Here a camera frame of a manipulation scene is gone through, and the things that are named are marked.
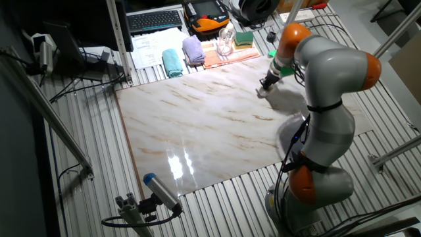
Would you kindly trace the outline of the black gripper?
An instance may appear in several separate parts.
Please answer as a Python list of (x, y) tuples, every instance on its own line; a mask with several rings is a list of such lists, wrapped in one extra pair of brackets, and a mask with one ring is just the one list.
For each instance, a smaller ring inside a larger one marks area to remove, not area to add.
[(271, 86), (271, 85), (275, 84), (279, 80), (280, 80), (280, 77), (279, 76), (274, 76), (273, 74), (268, 74), (264, 78), (262, 78), (262, 79), (259, 80), (259, 82), (261, 84), (260, 89), (261, 90), (272, 91), (273, 90), (273, 86)]

